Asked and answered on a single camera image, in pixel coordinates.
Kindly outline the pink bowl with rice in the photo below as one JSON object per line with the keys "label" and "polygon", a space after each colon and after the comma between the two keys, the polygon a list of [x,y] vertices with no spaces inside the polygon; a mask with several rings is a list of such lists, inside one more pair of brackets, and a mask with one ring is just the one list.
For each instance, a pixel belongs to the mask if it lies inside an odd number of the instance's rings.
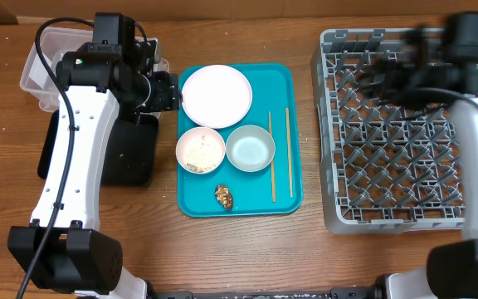
{"label": "pink bowl with rice", "polygon": [[194,127],[183,133],[176,144],[178,164],[189,173],[209,174],[224,160],[225,142],[214,129]]}

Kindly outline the grey-green bowl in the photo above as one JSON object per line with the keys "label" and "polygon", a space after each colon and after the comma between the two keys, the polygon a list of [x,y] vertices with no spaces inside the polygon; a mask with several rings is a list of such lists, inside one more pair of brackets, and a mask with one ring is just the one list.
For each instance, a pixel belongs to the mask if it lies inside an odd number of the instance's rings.
{"label": "grey-green bowl", "polygon": [[226,155],[235,168],[257,172],[271,163],[270,143],[267,130],[257,125],[244,125],[227,137]]}

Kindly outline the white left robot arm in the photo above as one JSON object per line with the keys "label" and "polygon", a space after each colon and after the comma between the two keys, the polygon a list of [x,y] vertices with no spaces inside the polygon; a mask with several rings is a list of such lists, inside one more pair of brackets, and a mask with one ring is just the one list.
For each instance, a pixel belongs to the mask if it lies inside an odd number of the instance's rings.
{"label": "white left robot arm", "polygon": [[28,225],[11,227],[7,246],[22,287],[153,298],[151,283],[124,267],[120,242],[100,231],[100,186],[149,182],[156,115],[180,108],[178,77],[154,69],[158,43],[132,18],[99,12],[91,27],[89,42],[46,68],[59,92],[51,159]]}

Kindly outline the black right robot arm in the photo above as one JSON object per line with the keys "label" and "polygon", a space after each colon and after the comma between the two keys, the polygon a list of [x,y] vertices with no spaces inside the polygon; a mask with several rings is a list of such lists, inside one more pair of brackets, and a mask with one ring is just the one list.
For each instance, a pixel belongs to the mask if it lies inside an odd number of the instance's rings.
{"label": "black right robot arm", "polygon": [[433,248],[425,267],[379,277],[371,298],[478,298],[478,12],[450,15],[432,52],[423,27],[406,33],[408,61],[375,61],[358,77],[360,93],[379,105],[425,111],[449,108],[462,162],[462,240]]}

